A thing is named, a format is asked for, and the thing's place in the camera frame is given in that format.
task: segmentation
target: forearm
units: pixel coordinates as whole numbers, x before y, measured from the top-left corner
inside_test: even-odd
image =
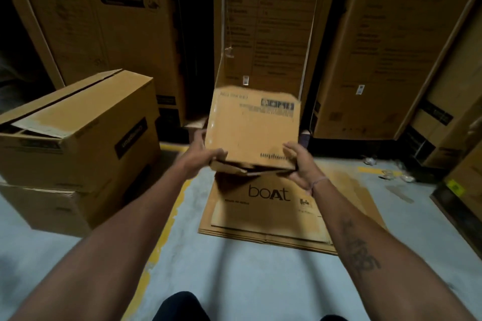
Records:
[[[371,319],[473,317],[413,251],[351,204],[327,180],[314,198]]]
[[[173,166],[74,247],[12,320],[120,319],[185,182]]]

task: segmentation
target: cardboard box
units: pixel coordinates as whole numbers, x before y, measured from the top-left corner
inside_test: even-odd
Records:
[[[184,123],[172,0],[13,2],[57,88],[58,75],[67,86],[97,72],[125,68],[154,77],[163,119]]]
[[[471,125],[482,119],[482,8],[466,21],[453,50],[407,128],[414,157],[428,167],[452,169],[470,151]]]
[[[300,102],[291,94],[216,88],[205,144],[224,149],[227,157],[213,169],[251,175],[267,168],[294,170],[283,143],[298,141],[299,123]]]
[[[305,99],[331,1],[224,0],[223,85]]]
[[[482,221],[482,141],[450,172],[445,184]]]
[[[32,229],[87,236],[123,206],[127,178],[109,179],[95,193],[0,184],[0,193]]]
[[[318,91],[313,136],[397,139],[473,1],[347,0]]]
[[[320,167],[350,202],[385,227],[353,168],[333,163]],[[242,178],[216,173],[199,233],[336,254],[314,199],[276,175]]]
[[[0,178],[96,191],[109,178],[137,175],[158,155],[158,117],[152,78],[96,74],[0,116]]]

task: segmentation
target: concrete floor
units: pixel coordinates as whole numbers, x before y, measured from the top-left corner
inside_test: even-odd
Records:
[[[334,161],[363,166],[358,160]],[[376,168],[397,170],[383,162]],[[368,320],[338,257],[198,234],[213,180],[214,172],[205,168],[186,185],[124,319],[151,320],[164,299],[188,290],[213,321],[316,321],[328,313]],[[389,231],[482,320],[482,262],[429,198],[433,186],[385,181],[363,171],[359,181],[370,190]],[[387,186],[396,186],[399,195]],[[12,315],[78,240],[30,230],[0,198],[0,320]]]

